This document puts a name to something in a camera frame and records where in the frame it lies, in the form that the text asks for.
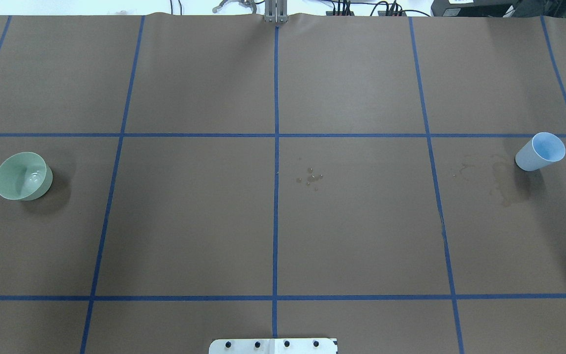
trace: gray table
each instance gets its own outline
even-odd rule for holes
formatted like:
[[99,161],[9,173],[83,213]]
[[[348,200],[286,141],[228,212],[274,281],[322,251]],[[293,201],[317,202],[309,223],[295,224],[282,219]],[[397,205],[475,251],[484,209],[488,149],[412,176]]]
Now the gray table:
[[0,353],[566,353],[539,131],[566,20],[0,17],[0,162],[54,171],[0,198]]

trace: black cable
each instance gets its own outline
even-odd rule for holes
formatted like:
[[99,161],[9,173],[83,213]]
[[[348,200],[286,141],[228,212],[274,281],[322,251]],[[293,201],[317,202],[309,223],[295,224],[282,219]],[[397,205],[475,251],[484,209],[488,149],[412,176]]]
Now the black cable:
[[427,17],[431,17],[431,16],[429,16],[429,14],[426,14],[426,13],[424,13],[422,11],[418,11],[418,10],[401,10],[401,11],[399,11],[399,13],[404,13],[404,12],[422,13]]
[[379,5],[381,5],[382,2],[383,2],[384,4],[386,4],[386,13],[388,12],[388,7],[390,6],[390,4],[388,4],[387,1],[380,1],[380,2],[378,2],[378,3],[375,4],[375,7],[373,7],[372,11],[370,12],[370,15],[371,15],[371,16],[372,16],[373,13],[375,13],[375,9],[376,9]]

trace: light blue cup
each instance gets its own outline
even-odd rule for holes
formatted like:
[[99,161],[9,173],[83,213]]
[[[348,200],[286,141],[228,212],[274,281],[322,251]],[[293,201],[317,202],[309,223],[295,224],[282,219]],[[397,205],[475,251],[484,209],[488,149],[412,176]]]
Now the light blue cup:
[[0,166],[0,195],[9,200],[34,200],[52,186],[54,175],[34,152],[19,152]]
[[524,171],[534,171],[562,160],[565,145],[552,133],[538,133],[514,157],[517,166]]

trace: black box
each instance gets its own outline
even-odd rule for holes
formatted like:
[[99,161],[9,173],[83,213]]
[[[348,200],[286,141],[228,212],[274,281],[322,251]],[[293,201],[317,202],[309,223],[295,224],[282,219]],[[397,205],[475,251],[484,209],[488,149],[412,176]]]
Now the black box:
[[449,0],[434,0],[431,13],[445,17],[503,17],[514,3],[514,0],[473,0],[470,3],[451,4]]

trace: green bowl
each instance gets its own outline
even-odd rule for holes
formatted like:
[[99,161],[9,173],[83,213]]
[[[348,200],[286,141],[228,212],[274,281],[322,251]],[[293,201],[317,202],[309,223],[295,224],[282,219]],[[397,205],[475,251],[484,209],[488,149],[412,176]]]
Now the green bowl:
[[53,178],[40,155],[19,152],[0,166],[0,195],[9,200],[34,200],[49,190]]

